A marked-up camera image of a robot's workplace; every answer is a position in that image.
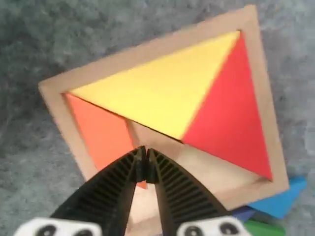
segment yellow triangle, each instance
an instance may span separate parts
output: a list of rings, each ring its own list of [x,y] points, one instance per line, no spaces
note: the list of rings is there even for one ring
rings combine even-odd
[[[71,93],[181,139],[239,36],[211,38]]]

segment purple puzzle piece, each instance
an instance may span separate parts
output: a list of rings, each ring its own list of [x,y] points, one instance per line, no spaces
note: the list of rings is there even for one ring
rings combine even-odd
[[[247,221],[256,211],[248,206],[243,206],[232,211],[232,215],[241,221]]]

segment puzzle piece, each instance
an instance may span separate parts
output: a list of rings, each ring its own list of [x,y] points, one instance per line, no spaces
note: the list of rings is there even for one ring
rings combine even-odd
[[[98,171],[134,149],[126,120],[78,97],[64,95]],[[146,188],[146,183],[138,183]]]
[[[71,93],[180,140],[239,34],[205,40]]]
[[[233,210],[232,215],[241,221],[247,221],[255,214],[255,212],[256,211],[254,209],[248,206],[243,206]]]
[[[248,206],[265,212],[273,217],[282,219],[289,212],[293,201],[300,194],[301,190],[306,187],[304,177],[295,177],[289,180],[290,189],[276,194],[270,198],[265,198],[257,202],[248,204]]]
[[[246,170],[272,178],[242,35],[182,141]]]
[[[252,236],[285,236],[285,230],[281,226],[273,226],[248,220],[244,223],[245,228]]]

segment wooden frame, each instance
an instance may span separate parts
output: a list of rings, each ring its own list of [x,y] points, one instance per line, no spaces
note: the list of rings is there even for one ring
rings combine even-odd
[[[270,83],[260,39],[257,11],[253,5],[228,12],[187,29],[143,43],[137,47],[126,49],[115,55],[42,81],[39,84],[39,89],[46,105],[63,138],[68,143],[85,179],[90,179],[97,171],[63,98],[62,94],[64,92],[188,47],[207,38],[236,30],[241,30],[245,35],[246,48],[252,69],[254,91],[261,117],[265,143],[270,156],[269,161],[273,181],[263,179],[238,167],[232,167],[229,163],[226,164],[224,161],[218,160],[218,158],[211,157],[191,147],[185,147],[186,152],[179,157],[177,162],[195,175],[207,188],[217,187],[212,192],[228,209],[233,209],[288,189],[282,146],[279,139]],[[222,168],[226,168],[226,175],[239,174],[240,178],[232,177],[230,181],[225,179],[224,183],[218,183],[216,178],[214,183],[211,181],[211,177],[215,176],[211,176],[209,174],[211,171],[208,169],[208,167],[213,165],[215,165],[215,168],[210,168],[213,173],[216,172],[218,174],[221,167],[221,170]],[[154,235],[160,231],[156,209],[150,217],[141,218],[139,216],[139,220],[132,219],[132,221],[133,223],[129,225],[129,233],[131,235]]]

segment wooden tray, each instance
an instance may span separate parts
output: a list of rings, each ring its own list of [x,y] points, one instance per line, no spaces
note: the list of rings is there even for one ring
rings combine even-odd
[[[279,139],[276,116],[255,6],[228,12],[181,31],[126,49],[88,65],[75,68],[39,84],[39,89],[63,138],[68,143],[86,180],[96,172],[84,141],[64,100],[63,93],[103,79],[121,70],[153,60],[226,32],[241,30],[245,35],[254,91],[263,127],[263,134],[273,180],[269,181],[219,158],[190,146],[182,146],[176,161],[202,182],[227,209],[272,196],[288,189],[284,157]],[[135,136],[141,134],[130,128]],[[144,134],[137,144],[151,145]],[[153,186],[136,189],[127,228],[130,235],[154,235],[161,232],[158,206]]]

